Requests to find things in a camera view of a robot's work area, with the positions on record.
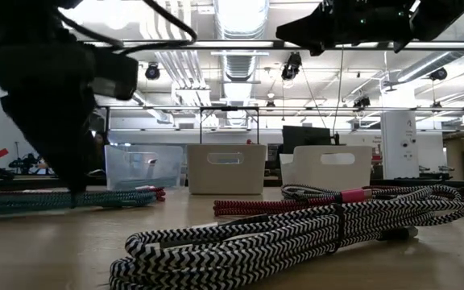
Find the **camera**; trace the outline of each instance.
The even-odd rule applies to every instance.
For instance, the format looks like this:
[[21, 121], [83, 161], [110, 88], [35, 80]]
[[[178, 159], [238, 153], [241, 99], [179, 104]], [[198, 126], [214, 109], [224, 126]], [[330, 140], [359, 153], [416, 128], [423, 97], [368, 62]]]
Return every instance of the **camera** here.
[[156, 62], [149, 63], [144, 76], [150, 81], [158, 80], [160, 77], [159, 64]]
[[302, 58], [299, 52], [291, 52], [288, 62], [282, 70], [282, 79], [290, 81], [296, 77], [302, 65]]

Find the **wooden table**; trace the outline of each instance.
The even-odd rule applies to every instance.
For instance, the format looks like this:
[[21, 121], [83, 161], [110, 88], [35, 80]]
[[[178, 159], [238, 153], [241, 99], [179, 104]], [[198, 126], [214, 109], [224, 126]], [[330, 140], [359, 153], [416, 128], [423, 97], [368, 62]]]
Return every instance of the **wooden table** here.
[[[277, 201], [276, 188], [262, 197]], [[110, 264], [137, 231], [222, 221], [215, 199], [168, 193], [165, 203], [141, 209], [75, 209], [0, 218], [0, 290], [107, 289]], [[422, 228], [405, 243], [367, 242], [278, 273], [245, 289], [464, 289], [464, 218]]]

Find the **cable tie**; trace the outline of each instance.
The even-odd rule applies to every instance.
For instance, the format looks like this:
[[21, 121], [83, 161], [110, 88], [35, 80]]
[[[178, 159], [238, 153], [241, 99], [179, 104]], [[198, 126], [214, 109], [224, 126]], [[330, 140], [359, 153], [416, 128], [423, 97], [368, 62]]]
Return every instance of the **cable tie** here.
[[327, 252], [327, 255], [335, 254], [339, 248], [341, 247], [341, 243], [345, 237], [345, 209], [337, 203], [330, 204], [334, 207], [334, 214], [338, 216], [339, 224], [338, 224], [338, 238], [334, 243], [334, 250]]

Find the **ceiling duct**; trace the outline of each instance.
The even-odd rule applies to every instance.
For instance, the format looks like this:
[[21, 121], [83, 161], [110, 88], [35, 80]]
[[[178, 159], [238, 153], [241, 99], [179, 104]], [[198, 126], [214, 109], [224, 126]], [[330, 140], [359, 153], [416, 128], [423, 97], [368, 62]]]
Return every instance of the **ceiling duct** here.
[[464, 57], [464, 52], [434, 52], [424, 59], [402, 70], [397, 79], [399, 82], [414, 81], [419, 77], [430, 74], [451, 62]]
[[[267, 23], [269, 0], [214, 0], [215, 20], [220, 39], [262, 39]], [[228, 102], [248, 106], [257, 56], [222, 56], [223, 93]], [[227, 113], [230, 125], [243, 126], [246, 113]]]
[[[463, 41], [464, 35], [460, 36], [458, 40]], [[455, 60], [459, 60], [464, 57], [464, 52], [434, 52], [423, 58], [422, 60], [417, 61], [415, 64], [410, 65], [409, 67], [403, 69], [396, 75], [395, 82], [385, 82], [386, 86], [389, 85], [398, 85], [402, 83], [408, 83], [414, 81], [420, 77], [428, 75], [439, 68], [446, 66], [447, 64], [452, 63]], [[367, 81], [365, 84], [361, 85], [352, 93], [357, 93], [362, 91], [362, 94], [371, 94], [379, 93], [379, 90], [382, 89], [378, 83]]]

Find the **workbench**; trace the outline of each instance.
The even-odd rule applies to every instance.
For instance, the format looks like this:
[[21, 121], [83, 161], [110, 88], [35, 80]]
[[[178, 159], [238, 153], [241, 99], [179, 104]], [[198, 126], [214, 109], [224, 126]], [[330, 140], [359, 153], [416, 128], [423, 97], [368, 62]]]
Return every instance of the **workbench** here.
[[[190, 196], [168, 191], [164, 203], [136, 209], [69, 209], [0, 217], [0, 290], [108, 289], [110, 264], [126, 255], [138, 231], [189, 227], [215, 218], [213, 201], [281, 199], [262, 196]], [[275, 274], [245, 289], [463, 290], [464, 218], [420, 228], [408, 242], [366, 242]]]

